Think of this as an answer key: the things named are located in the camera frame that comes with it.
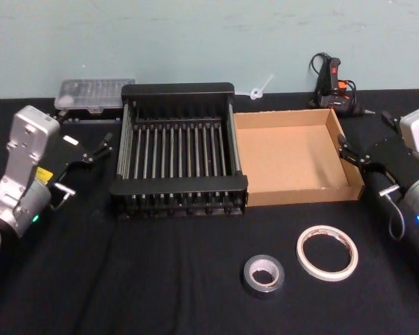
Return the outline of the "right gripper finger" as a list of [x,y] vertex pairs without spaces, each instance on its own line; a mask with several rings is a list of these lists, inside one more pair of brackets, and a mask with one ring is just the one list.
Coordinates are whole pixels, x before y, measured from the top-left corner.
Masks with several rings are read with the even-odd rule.
[[356,166],[359,170],[363,169],[363,166],[367,162],[365,156],[359,152],[344,135],[338,134],[337,140],[339,143],[338,154],[344,161]]
[[381,120],[386,126],[389,126],[394,132],[400,132],[400,118],[393,116],[388,111],[382,111],[381,113]]

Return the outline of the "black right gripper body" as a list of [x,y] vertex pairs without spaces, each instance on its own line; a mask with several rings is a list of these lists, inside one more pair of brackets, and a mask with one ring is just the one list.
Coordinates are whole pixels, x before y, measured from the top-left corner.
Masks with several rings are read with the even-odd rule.
[[401,137],[378,141],[368,148],[365,155],[369,156],[369,160],[362,166],[362,171],[384,174],[401,191],[409,190],[419,180],[418,159]]

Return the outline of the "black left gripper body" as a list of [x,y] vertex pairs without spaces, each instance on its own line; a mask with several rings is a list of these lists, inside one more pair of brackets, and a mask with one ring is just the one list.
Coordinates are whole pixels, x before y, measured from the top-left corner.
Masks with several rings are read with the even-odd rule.
[[58,135],[36,168],[36,179],[46,186],[60,182],[76,168],[90,168],[91,153],[69,135]]

